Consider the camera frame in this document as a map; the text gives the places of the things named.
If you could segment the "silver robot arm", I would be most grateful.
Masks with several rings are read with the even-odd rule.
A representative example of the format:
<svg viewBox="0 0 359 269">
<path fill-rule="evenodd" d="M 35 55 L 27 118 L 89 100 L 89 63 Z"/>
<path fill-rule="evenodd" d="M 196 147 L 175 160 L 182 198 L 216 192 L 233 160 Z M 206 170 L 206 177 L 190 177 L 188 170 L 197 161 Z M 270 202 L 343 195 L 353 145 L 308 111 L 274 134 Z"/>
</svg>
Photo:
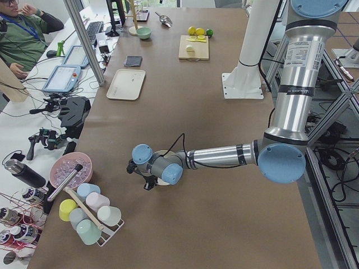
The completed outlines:
<svg viewBox="0 0 359 269">
<path fill-rule="evenodd" d="M 229 169 L 256 164 L 276 183 L 302 177 L 308 136 L 305 125 L 326 41 L 335 34 L 345 1 L 290 1 L 285 35 L 289 41 L 272 123 L 249 144 L 159 154 L 146 144 L 132 150 L 127 171 L 145 179 L 146 190 L 160 180 L 174 185 L 184 169 Z"/>
</svg>

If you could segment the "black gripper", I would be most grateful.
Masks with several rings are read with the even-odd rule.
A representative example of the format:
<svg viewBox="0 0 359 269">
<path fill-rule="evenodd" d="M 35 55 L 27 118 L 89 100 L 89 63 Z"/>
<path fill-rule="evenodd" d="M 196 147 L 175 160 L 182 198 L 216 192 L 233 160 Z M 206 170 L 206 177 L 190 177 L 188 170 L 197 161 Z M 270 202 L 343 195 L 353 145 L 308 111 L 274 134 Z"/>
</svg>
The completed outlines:
<svg viewBox="0 0 359 269">
<path fill-rule="evenodd" d="M 145 185 L 144 185 L 145 190 L 149 190 L 149 185 L 150 185 L 150 189 L 156 186 L 156 176 L 146 171 L 141 171 L 140 167 L 137 165 L 135 168 L 135 173 L 140 174 L 145 179 Z"/>
</svg>

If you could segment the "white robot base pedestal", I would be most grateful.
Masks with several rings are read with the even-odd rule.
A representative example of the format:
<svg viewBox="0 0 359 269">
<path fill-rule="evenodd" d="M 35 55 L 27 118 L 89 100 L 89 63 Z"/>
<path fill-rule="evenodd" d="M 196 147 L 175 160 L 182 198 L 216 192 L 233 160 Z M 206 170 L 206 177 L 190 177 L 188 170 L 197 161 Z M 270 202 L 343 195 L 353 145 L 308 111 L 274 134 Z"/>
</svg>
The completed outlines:
<svg viewBox="0 0 359 269">
<path fill-rule="evenodd" d="M 254 1 L 249 15 L 238 65 L 222 74 L 225 99 L 263 99 L 260 59 L 273 23 L 276 22 L 281 1 Z"/>
</svg>

